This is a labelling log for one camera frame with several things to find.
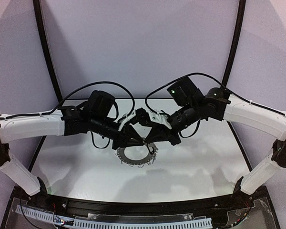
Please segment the right black frame post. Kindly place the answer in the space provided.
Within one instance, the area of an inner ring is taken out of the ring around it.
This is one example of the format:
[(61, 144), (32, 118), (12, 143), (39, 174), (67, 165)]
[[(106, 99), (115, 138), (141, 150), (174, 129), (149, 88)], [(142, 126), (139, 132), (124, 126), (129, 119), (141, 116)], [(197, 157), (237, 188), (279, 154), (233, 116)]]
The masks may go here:
[(232, 71), (232, 67), (235, 60), (235, 55), (237, 51), (237, 47), (239, 44), (241, 29), (243, 25), (244, 15), (245, 15), (245, 6), (246, 6), (246, 0), (239, 0), (238, 1), (238, 10), (235, 20), (235, 28), (234, 33), (231, 41), (230, 51), (226, 62), (225, 71), (222, 78), (222, 85), (227, 86), (228, 80), (230, 78), (230, 74)]

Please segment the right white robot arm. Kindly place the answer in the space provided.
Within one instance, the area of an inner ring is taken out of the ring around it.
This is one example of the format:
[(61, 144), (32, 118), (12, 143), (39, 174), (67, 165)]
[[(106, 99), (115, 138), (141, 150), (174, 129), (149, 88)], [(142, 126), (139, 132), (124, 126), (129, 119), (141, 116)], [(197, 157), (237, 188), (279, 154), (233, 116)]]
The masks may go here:
[(180, 132), (209, 118), (241, 123), (276, 138), (271, 152), (251, 172), (238, 179), (233, 197), (249, 197), (281, 169), (286, 169), (286, 112), (278, 111), (242, 98), (225, 86), (212, 88), (206, 95), (196, 87), (189, 75), (164, 85), (180, 109), (171, 115), (151, 110), (156, 125), (146, 143), (181, 142)]

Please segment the left black frame post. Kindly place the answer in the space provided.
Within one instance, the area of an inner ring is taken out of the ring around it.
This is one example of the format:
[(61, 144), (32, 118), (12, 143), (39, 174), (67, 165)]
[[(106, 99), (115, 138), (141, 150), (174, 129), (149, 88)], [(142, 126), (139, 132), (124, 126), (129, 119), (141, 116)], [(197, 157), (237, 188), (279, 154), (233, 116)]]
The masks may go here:
[(63, 100), (63, 97), (62, 97), (62, 93), (61, 93), (61, 90), (59, 87), (58, 78), (56, 76), (53, 61), (51, 58), (51, 52), (50, 52), (48, 39), (47, 39), (47, 35), (46, 35), (46, 30), (45, 30), (45, 26), (44, 26), (41, 1), (40, 0), (33, 0), (32, 3), (33, 3), (33, 9), (34, 9), (34, 14), (35, 14), (37, 30), (38, 30), (40, 43), (41, 43), (41, 47), (42, 47), (42, 52), (43, 52), (46, 67), (48, 70), (48, 74), (49, 74), (51, 84), (52, 84), (54, 93), (56, 95), (57, 101), (61, 102)]

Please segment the metal ring plate with keyrings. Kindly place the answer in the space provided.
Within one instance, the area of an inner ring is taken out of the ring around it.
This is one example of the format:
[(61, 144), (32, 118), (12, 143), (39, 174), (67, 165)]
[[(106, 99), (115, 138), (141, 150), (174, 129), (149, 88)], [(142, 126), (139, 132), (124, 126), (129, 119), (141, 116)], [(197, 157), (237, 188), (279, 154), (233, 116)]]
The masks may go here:
[(154, 155), (150, 155), (147, 149), (147, 144), (143, 146), (132, 146), (127, 148), (118, 148), (116, 155), (122, 164), (127, 164), (131, 167), (143, 168), (154, 163), (158, 151)]

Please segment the black front frame rail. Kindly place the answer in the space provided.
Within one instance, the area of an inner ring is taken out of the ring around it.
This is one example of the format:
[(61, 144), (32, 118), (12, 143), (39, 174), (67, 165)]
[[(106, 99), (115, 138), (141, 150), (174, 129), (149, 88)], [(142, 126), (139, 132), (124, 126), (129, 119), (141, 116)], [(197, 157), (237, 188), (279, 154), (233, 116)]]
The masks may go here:
[(125, 216), (156, 216), (183, 213), (199, 215), (200, 213), (213, 214), (236, 209), (236, 202), (232, 200), (230, 195), (188, 201), (152, 203), (104, 202), (50, 195), (46, 207), (55, 209), (57, 213), (77, 216), (87, 216), (88, 213), (121, 214)]

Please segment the key with black tag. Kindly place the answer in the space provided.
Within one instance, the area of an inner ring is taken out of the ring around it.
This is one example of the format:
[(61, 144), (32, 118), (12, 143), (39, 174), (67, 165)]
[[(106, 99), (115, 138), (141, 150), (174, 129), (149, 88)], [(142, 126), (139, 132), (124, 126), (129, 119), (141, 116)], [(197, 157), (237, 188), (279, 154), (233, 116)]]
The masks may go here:
[(146, 146), (150, 155), (154, 155), (158, 151), (154, 143), (148, 143)]

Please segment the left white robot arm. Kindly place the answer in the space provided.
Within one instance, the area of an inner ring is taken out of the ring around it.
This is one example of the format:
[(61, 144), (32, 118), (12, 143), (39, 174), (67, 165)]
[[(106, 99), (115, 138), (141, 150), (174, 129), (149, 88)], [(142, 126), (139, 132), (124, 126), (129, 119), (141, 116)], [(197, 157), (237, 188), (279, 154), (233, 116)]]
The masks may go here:
[(132, 126), (125, 128), (108, 117), (115, 97), (95, 90), (78, 106), (61, 106), (51, 114), (28, 114), (9, 118), (0, 114), (0, 171), (29, 196), (47, 196), (41, 178), (34, 176), (13, 154), (9, 143), (32, 137), (70, 136), (93, 132), (112, 140), (113, 149), (142, 146), (143, 139)]

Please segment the black frame post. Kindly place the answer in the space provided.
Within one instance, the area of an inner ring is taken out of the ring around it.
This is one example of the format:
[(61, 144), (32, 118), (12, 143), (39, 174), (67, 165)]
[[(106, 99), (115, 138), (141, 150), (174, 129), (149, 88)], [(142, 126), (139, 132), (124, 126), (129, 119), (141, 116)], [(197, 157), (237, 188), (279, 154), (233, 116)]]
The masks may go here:
[(231, 41), (230, 51), (226, 62), (225, 71), (222, 78), (222, 85), (227, 86), (228, 80), (230, 78), (230, 74), (232, 71), (232, 67), (235, 60), (235, 55), (237, 51), (237, 47), (239, 44), (241, 29), (243, 25), (244, 15), (245, 15), (245, 6), (246, 6), (246, 0), (239, 0), (238, 1), (238, 10), (235, 20), (235, 28), (234, 33)]
[(48, 39), (47, 39), (47, 35), (46, 35), (46, 30), (45, 30), (45, 26), (44, 26), (41, 1), (40, 0), (33, 0), (32, 3), (33, 3), (33, 9), (34, 9), (34, 14), (35, 14), (37, 30), (38, 30), (40, 43), (41, 43), (41, 47), (42, 47), (42, 52), (43, 52), (46, 67), (48, 70), (48, 74), (49, 74), (51, 84), (52, 84), (54, 93), (56, 95), (57, 101), (61, 102), (63, 100), (63, 97), (62, 97), (62, 93), (61, 93), (61, 90), (59, 87), (58, 78), (56, 76), (53, 61), (51, 58), (51, 52), (50, 52)]

